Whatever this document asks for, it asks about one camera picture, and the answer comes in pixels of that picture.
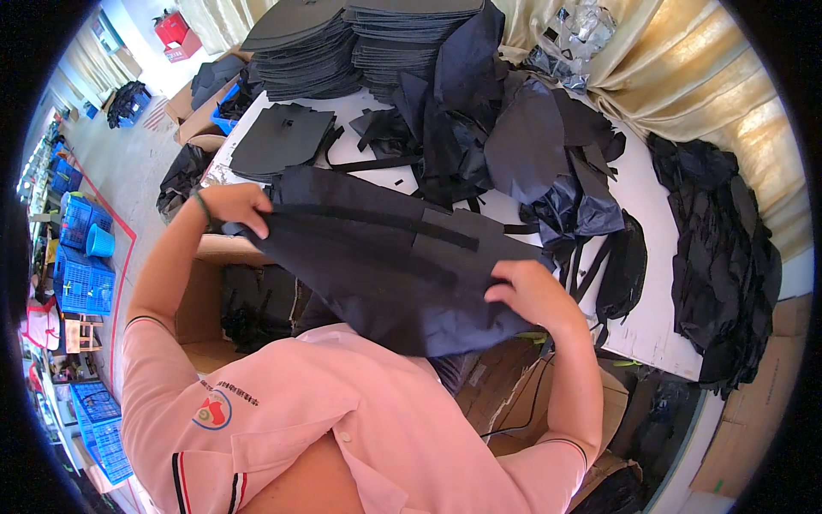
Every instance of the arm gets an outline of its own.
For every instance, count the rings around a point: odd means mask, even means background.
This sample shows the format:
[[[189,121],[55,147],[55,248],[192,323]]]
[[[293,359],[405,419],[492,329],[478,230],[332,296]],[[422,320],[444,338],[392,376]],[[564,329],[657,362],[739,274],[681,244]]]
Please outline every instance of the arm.
[[[545,266],[535,261],[500,261],[487,302],[504,302],[525,320],[544,326],[554,340],[554,378],[548,403],[546,439],[579,445],[591,466],[603,429],[603,383],[590,331],[576,302]]]
[[[244,223],[260,238],[268,237],[268,226],[257,212],[271,212],[271,204],[257,185],[213,186],[201,191],[200,196],[215,218]],[[188,285],[192,261],[207,222],[205,209],[196,198],[189,198],[145,260],[128,306],[127,320],[152,317],[173,333],[174,315]]]

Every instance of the hand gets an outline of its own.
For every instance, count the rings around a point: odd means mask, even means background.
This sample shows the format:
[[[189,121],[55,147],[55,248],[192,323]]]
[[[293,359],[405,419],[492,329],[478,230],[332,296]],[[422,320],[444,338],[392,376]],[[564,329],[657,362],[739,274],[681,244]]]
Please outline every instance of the hand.
[[[271,212],[271,202],[260,186],[251,183],[211,186],[200,191],[200,198],[212,217],[242,223],[260,239],[268,237],[268,225],[260,213]]]
[[[572,331],[588,332],[580,306],[548,269],[536,261],[499,261],[491,276],[507,280],[488,288],[486,302],[503,302],[555,338]]]

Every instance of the red box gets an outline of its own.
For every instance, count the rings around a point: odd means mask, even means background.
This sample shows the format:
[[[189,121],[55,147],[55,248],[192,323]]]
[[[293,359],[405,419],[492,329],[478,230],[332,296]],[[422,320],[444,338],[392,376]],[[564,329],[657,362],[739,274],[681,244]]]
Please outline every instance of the red box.
[[[202,47],[200,38],[197,37],[197,34],[194,34],[194,30],[189,29],[179,47],[166,49],[164,53],[170,63],[176,63],[177,61],[185,61],[190,58],[200,47]]]
[[[155,33],[165,45],[166,50],[182,45],[187,32],[188,24],[179,12],[169,14],[155,27]]]

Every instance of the clear plastic bag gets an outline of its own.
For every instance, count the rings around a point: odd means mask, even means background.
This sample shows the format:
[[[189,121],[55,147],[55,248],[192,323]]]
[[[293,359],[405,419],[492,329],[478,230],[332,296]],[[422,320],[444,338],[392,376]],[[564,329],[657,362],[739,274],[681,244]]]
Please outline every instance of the clear plastic bag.
[[[588,85],[588,62],[610,40],[617,24],[596,0],[566,0],[541,30],[531,30],[537,46],[523,65],[556,78],[563,87],[584,95]]]

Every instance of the pink polo shirt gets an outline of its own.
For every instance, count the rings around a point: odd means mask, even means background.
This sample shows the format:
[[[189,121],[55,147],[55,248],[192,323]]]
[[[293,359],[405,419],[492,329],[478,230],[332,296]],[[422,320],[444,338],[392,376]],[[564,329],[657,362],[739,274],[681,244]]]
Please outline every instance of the pink polo shirt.
[[[204,379],[147,318],[126,328],[122,444],[160,512],[236,512],[331,431],[367,514],[562,513],[580,450],[495,458],[425,359],[343,323],[275,341]]]

